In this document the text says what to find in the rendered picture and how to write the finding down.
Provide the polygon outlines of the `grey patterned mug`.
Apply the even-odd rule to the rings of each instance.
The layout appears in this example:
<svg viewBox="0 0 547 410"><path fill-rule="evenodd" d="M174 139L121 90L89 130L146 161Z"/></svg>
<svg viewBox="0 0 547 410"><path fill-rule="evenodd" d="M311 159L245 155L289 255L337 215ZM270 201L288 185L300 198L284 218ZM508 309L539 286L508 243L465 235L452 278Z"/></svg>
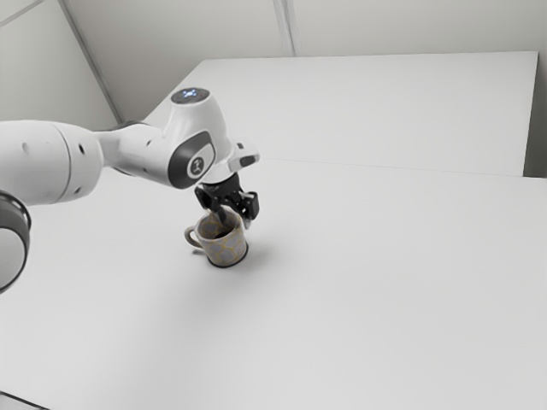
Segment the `grey patterned mug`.
<svg viewBox="0 0 547 410"><path fill-rule="evenodd" d="M249 250L241 218L230 209L223 222L208 213L185 229L185 240L204 252L209 262L221 268L237 265Z"/></svg>

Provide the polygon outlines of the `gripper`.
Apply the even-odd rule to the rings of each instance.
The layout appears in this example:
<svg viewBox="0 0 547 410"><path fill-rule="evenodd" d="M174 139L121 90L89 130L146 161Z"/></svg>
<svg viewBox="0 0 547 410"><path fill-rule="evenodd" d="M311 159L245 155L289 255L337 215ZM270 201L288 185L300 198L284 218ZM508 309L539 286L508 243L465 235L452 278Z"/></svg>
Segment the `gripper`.
<svg viewBox="0 0 547 410"><path fill-rule="evenodd" d="M224 226L227 221L224 207L230 208L243 219L246 231L260 212L258 194L243 191L237 173L217 184L200 183L194 193L202 208L210 211L220 226Z"/></svg>

